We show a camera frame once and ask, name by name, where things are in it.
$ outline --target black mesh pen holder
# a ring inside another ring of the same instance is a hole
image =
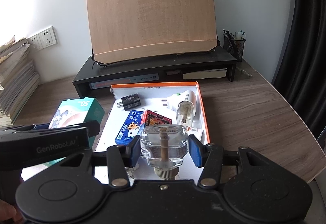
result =
[[[245,47],[245,39],[235,40],[230,39],[226,35],[224,35],[224,45],[223,48],[229,52],[233,57],[237,59],[238,62],[242,61],[243,48]]]

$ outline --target white wall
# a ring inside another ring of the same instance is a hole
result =
[[[221,42],[223,28],[246,31],[243,57],[271,81],[293,14],[290,0],[215,0],[215,8]],[[0,43],[14,34],[31,36],[49,25],[55,28],[58,44],[32,54],[43,82],[75,75],[91,55],[86,0],[0,1]]]

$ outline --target wooden board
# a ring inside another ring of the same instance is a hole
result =
[[[87,0],[87,11],[102,63],[217,46],[214,0]]]
[[[326,166],[316,139],[273,86],[245,61],[237,65],[252,78],[236,71],[234,82],[226,78],[198,81],[211,142],[225,150],[248,146],[310,182]],[[40,85],[15,125],[50,122],[61,101],[78,97],[72,80]],[[103,129],[115,99],[109,88],[94,90],[93,96],[105,110]],[[234,168],[223,167],[222,182],[232,175]]]

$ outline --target cartoon mouse illustration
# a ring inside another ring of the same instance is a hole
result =
[[[64,111],[62,114],[60,113],[60,110],[58,109],[53,117],[52,124],[50,125],[50,128],[57,128],[60,121],[64,116],[68,115],[68,110]]]
[[[128,138],[133,138],[134,136],[136,136],[138,134],[139,129],[137,130],[129,130],[128,131]]]
[[[135,124],[134,122],[131,122],[129,126],[127,127],[128,131],[128,138],[133,138],[134,136],[137,135],[139,131],[139,125]]]

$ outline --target wooden wick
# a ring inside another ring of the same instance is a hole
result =
[[[185,123],[187,121],[188,110],[189,110],[189,107],[186,106],[185,109],[184,109],[184,116],[182,118],[183,123]]]
[[[161,138],[161,161],[169,161],[169,136],[166,133],[166,128],[160,128],[160,138]]]

